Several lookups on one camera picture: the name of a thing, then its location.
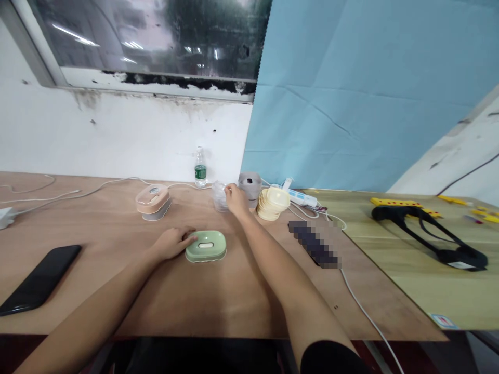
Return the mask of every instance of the smartphone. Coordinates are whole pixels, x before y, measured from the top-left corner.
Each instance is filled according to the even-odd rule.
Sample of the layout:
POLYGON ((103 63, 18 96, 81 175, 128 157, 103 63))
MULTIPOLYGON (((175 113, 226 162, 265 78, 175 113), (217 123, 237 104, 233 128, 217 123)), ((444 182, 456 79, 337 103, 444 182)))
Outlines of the smartphone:
POLYGON ((81 249, 81 246, 74 245, 51 250, 0 306, 0 316, 20 313, 42 306, 81 249))

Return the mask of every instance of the white charger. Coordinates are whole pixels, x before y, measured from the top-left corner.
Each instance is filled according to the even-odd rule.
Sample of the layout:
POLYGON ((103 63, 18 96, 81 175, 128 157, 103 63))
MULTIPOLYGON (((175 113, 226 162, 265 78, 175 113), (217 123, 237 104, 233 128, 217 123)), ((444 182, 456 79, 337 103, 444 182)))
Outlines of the white charger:
POLYGON ((0 209, 0 230, 14 223, 16 210, 12 207, 0 209))

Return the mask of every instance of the yellow building block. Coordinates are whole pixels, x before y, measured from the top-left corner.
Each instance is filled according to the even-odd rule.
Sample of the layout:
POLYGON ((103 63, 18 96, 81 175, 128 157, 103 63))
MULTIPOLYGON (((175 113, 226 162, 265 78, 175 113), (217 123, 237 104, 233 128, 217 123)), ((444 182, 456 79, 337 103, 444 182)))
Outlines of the yellow building block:
POLYGON ((456 203, 456 204, 462 204, 462 205, 468 205, 468 203, 464 200, 461 200, 461 199, 456 199, 456 198, 453 198, 453 197, 447 197, 447 196, 443 196, 443 195, 438 195, 437 196, 438 198, 442 199, 442 200, 445 200, 449 203, 456 203))
POLYGON ((443 218, 442 215, 438 212, 435 212, 434 210, 431 209, 423 209, 425 212, 427 212, 430 216, 433 218, 443 218))
POLYGON ((484 221, 499 223, 499 217, 490 215, 490 214, 488 214, 488 213, 486 213, 484 211, 475 209, 475 210, 472 210, 471 213, 480 216, 484 221))
POLYGON ((391 199, 380 199, 377 197, 371 197, 371 203, 376 206, 386 205, 386 206, 416 206, 419 208, 423 208, 425 212, 427 212, 433 218, 442 218, 442 215, 437 211, 424 208, 422 204, 412 201, 412 200, 391 200, 391 199))
POLYGON ((376 206, 380 205, 391 205, 391 206, 404 206, 404 205, 413 205, 419 208, 423 208, 420 203, 417 203, 412 200, 391 200, 391 199, 378 199, 377 197, 371 197, 371 203, 376 206))

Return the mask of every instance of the black headset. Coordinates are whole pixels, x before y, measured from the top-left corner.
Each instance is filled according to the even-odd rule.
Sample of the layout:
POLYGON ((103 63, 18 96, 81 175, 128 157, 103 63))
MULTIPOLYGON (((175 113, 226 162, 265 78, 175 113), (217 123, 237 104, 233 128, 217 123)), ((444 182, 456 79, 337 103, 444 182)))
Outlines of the black headset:
POLYGON ((378 206, 373 209, 371 215, 376 221, 383 221, 385 219, 391 220, 398 227, 403 229, 409 235, 411 235, 418 242, 423 244, 424 246, 431 249, 437 255, 437 258, 440 262, 452 266, 454 268, 468 270, 468 271, 480 271, 487 270, 485 267, 489 264, 487 260, 487 256, 482 252, 477 251, 474 248, 471 248, 469 245, 464 243, 461 239, 443 227, 440 223, 438 223, 430 214, 425 212, 419 207, 414 206, 378 206), (419 225, 427 234, 437 238, 444 240, 450 243, 456 243, 459 247, 456 250, 448 250, 448 249, 438 249, 434 247, 432 244, 422 239, 412 230, 410 230, 405 224, 405 216, 411 215, 419 218, 419 225), (431 223, 436 226, 438 229, 443 231, 449 238, 452 240, 447 240, 436 235, 430 233, 423 225, 423 221, 431 223))

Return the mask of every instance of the white power strip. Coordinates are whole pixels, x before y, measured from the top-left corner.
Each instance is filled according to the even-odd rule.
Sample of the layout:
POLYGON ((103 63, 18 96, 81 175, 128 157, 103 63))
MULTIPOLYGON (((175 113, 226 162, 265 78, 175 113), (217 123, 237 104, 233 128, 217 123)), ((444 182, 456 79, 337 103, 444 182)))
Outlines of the white power strip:
POLYGON ((6 228, 11 223, 14 223, 14 217, 16 216, 16 210, 14 208, 3 208, 0 209, 0 230, 6 228))
POLYGON ((317 207, 317 199, 315 197, 295 190, 290 190, 291 181, 291 178, 286 178, 286 181, 282 186, 282 189, 284 191, 288 191, 288 193, 290 194, 291 201, 301 206, 309 206, 312 208, 317 207))

